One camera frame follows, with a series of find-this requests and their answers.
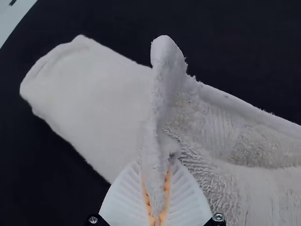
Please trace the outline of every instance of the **white fabric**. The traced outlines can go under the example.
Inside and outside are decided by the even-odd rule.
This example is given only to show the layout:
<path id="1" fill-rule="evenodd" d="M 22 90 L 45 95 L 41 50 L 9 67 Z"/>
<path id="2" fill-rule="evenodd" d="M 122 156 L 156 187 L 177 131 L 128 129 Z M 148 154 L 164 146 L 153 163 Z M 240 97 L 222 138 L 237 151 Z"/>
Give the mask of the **white fabric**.
<path id="1" fill-rule="evenodd" d="M 78 36 L 41 58 L 20 93 L 112 182 L 145 144 L 153 84 L 150 68 Z M 227 225 L 301 225 L 299 125 L 186 74 L 165 118 L 160 145 L 181 149 L 180 161 Z"/>

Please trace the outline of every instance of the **towel fold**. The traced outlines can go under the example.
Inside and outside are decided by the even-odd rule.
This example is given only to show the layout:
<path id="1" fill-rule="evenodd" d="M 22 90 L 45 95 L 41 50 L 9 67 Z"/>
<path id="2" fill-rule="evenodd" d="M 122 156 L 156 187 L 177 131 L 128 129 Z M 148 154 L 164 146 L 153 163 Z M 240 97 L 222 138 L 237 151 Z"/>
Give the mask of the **towel fold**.
<path id="1" fill-rule="evenodd" d="M 223 212 L 230 226 L 300 225 L 301 127 L 186 75 L 171 43 L 153 43 L 150 69 L 78 36 L 42 57 L 20 94 L 112 182 L 150 141 L 145 128 L 163 85 L 167 102 L 153 124 L 158 148 L 181 150 L 212 212 Z"/>

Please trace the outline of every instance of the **black table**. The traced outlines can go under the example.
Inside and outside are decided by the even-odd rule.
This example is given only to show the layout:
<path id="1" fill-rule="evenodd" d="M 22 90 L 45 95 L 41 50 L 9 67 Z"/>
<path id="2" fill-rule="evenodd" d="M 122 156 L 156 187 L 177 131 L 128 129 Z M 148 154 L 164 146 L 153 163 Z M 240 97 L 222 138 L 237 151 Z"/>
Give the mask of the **black table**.
<path id="1" fill-rule="evenodd" d="M 297 4 L 38 0 L 0 49 L 0 225 L 82 226 L 110 186 L 19 96 L 33 64 L 78 34 L 143 65 L 151 41 L 167 34 L 190 75 L 301 124 Z"/>

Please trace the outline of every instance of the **folded towel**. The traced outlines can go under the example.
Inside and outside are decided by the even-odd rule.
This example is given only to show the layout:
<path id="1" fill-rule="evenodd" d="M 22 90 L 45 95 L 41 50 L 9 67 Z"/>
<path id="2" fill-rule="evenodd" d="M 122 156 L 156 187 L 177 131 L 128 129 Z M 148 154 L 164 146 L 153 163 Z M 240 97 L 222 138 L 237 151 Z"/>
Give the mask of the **folded towel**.
<path id="1" fill-rule="evenodd" d="M 170 101 L 153 124 L 156 150 L 181 150 L 180 161 L 212 212 L 223 212 L 228 225 L 300 225 L 301 127 L 186 75 L 174 45 L 172 40 L 152 45 L 151 70 L 78 36 L 41 58 L 20 94 L 112 182 L 154 138 L 146 136 L 146 128 L 154 112 L 155 78 L 170 69 L 166 78 L 181 82 L 162 80 L 167 90 L 160 95 Z"/>

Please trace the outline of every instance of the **screw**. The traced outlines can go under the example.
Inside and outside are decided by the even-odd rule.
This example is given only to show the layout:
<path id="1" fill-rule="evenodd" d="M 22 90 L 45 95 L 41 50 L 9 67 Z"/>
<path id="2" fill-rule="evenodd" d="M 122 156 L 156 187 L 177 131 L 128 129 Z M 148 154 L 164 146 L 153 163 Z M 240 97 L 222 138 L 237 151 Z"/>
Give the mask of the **screw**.
<path id="1" fill-rule="evenodd" d="M 212 217 L 214 222 L 223 222 L 225 220 L 225 216 L 221 213 L 215 213 Z"/>
<path id="2" fill-rule="evenodd" d="M 91 224 L 96 224 L 98 222 L 98 219 L 96 217 L 90 217 L 88 220 Z"/>

